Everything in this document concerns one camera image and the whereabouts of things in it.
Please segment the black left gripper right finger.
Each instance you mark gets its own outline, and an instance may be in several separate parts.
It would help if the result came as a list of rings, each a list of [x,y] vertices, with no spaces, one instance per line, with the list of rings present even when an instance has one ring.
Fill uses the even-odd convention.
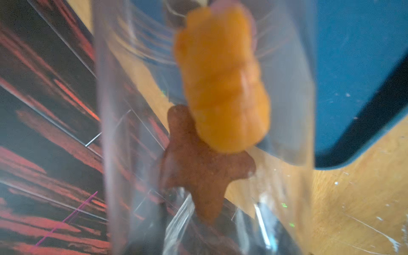
[[[255,218],[235,214],[241,255],[300,255],[301,249],[275,214],[263,203],[254,204]]]

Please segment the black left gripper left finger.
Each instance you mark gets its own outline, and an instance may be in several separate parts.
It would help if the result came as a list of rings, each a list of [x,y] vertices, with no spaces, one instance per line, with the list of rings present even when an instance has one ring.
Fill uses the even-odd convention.
[[[147,197],[134,198],[126,220],[124,255],[161,255],[166,228],[176,212],[164,198],[155,203]]]

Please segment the clear jar with mixed cookies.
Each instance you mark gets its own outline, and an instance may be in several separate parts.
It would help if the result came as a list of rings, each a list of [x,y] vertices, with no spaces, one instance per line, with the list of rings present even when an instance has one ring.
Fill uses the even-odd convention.
[[[309,255],[315,1],[94,1],[114,255]]]

